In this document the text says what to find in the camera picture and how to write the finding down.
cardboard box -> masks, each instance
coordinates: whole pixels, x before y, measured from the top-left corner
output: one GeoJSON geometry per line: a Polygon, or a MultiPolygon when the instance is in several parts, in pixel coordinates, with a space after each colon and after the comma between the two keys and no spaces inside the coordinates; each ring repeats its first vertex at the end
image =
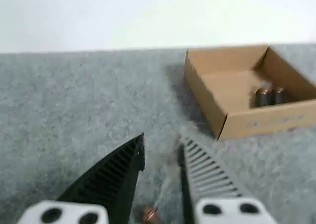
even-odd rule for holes
{"type": "Polygon", "coordinates": [[[268,45],[188,50],[185,77],[218,139],[316,122],[316,87],[268,45]],[[254,107],[264,81],[285,87],[290,102],[254,107]]]}

box wall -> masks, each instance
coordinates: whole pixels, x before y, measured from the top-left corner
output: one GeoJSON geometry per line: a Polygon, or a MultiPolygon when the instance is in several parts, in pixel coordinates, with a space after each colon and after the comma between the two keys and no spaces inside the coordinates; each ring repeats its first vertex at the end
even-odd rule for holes
{"type": "Polygon", "coordinates": [[[211,124],[215,136],[219,136],[226,118],[226,113],[214,101],[211,92],[206,88],[194,69],[188,54],[185,62],[185,77],[193,92],[194,98],[199,103],[211,124]]]}

copper bullet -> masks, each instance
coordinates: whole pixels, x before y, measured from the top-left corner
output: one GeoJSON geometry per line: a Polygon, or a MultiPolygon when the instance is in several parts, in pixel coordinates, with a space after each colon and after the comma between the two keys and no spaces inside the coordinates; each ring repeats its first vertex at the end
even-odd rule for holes
{"type": "Polygon", "coordinates": [[[285,103],[285,90],[283,87],[273,88],[272,93],[272,104],[283,104],[285,103]]]}
{"type": "Polygon", "coordinates": [[[158,208],[146,205],[143,210],[143,224],[160,224],[157,210],[158,208]]]}
{"type": "Polygon", "coordinates": [[[256,106],[267,106],[271,102],[271,90],[267,88],[259,88],[256,91],[256,106]]]}

gray carpet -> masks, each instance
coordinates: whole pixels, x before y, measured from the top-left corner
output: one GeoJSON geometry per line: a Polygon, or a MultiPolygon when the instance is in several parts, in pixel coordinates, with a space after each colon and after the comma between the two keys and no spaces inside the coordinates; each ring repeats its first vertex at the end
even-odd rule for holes
{"type": "MultiPolygon", "coordinates": [[[[316,45],[275,48],[316,80],[316,45]]],[[[164,223],[183,223],[168,155],[180,131],[210,146],[280,224],[309,223],[303,219],[316,204],[316,127],[215,141],[184,81],[184,57],[184,49],[0,55],[0,223],[56,198],[141,132],[146,168],[131,223],[140,206],[154,203],[164,223]]]]}

box flap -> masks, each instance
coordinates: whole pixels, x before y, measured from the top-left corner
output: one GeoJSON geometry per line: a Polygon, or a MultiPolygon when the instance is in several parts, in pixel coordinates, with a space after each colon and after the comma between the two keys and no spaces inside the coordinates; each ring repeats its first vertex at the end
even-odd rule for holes
{"type": "Polygon", "coordinates": [[[210,122],[214,134],[219,136],[225,122],[226,113],[216,103],[211,91],[207,89],[207,86],[197,74],[188,53],[185,62],[185,77],[193,92],[194,98],[210,122]]]}
{"type": "Polygon", "coordinates": [[[316,121],[315,111],[316,101],[309,100],[229,113],[219,139],[311,125],[316,121]]]}

